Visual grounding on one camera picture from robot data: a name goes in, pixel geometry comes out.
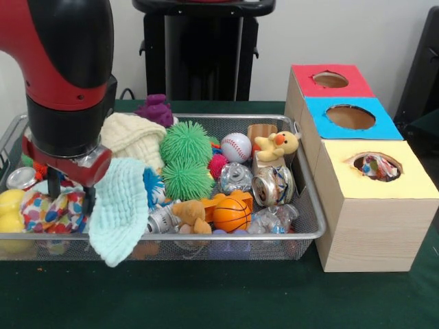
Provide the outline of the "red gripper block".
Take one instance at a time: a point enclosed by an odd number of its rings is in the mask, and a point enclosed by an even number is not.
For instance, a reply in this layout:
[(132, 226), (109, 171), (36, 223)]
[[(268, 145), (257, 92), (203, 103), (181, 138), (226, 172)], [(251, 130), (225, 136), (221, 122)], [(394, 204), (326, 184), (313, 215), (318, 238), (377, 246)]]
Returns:
[(32, 142), (31, 135), (22, 137), (22, 150), (26, 156), (41, 165), (47, 165), (47, 187), (49, 196), (56, 199), (60, 194), (60, 177), (58, 171), (69, 177), (70, 180), (83, 186), (85, 193), (82, 202), (82, 213), (91, 215), (95, 205), (95, 188), (107, 172), (112, 152), (108, 148), (99, 145), (91, 153), (79, 158), (57, 158), (45, 154)]

